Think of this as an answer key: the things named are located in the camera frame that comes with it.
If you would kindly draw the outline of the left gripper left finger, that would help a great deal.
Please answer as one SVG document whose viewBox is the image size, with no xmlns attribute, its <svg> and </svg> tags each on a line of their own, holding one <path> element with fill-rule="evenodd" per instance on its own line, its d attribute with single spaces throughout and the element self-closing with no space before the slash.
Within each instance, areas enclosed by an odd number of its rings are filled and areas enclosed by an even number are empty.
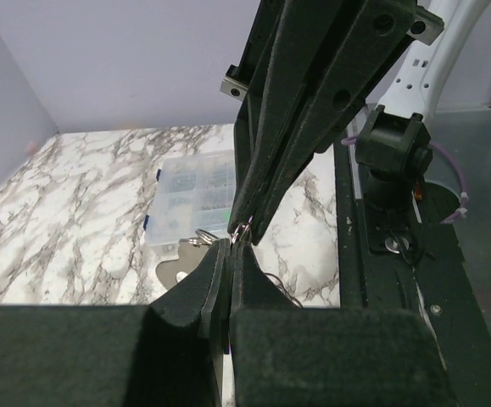
<svg viewBox="0 0 491 407">
<path fill-rule="evenodd" d="M 228 242 L 153 301 L 142 318 L 128 382 L 130 406 L 220 406 L 228 350 Z"/>
</svg>

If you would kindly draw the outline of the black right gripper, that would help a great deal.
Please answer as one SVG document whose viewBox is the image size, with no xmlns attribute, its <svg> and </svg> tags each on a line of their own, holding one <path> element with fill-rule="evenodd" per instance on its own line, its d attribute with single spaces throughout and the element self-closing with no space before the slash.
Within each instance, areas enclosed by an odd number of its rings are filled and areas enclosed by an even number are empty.
<svg viewBox="0 0 491 407">
<path fill-rule="evenodd" d="M 444 29 L 415 1 L 264 1 L 241 62 L 230 231 L 264 236 L 286 191 L 333 144 L 412 42 Z"/>
</svg>

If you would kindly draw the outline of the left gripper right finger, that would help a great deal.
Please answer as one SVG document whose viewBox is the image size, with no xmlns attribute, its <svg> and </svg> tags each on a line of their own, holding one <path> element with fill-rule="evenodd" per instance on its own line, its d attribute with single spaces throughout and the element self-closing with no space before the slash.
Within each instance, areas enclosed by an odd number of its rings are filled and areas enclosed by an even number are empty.
<svg viewBox="0 0 491 407">
<path fill-rule="evenodd" d="M 238 406 L 303 406 L 299 309 L 261 270 L 249 243 L 232 247 L 230 338 Z"/>
</svg>

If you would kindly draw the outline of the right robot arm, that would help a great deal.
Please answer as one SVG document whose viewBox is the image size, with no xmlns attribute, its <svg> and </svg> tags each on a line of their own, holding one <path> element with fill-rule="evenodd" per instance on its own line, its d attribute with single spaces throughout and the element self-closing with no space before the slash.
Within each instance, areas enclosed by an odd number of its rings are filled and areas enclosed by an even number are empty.
<svg viewBox="0 0 491 407">
<path fill-rule="evenodd" d="M 221 89 L 241 101 L 233 127 L 236 192 L 227 230 L 265 235 L 283 196 L 365 107 L 395 65 L 356 158 L 394 211 L 432 160 L 427 124 L 484 1 L 263 1 Z"/>
</svg>

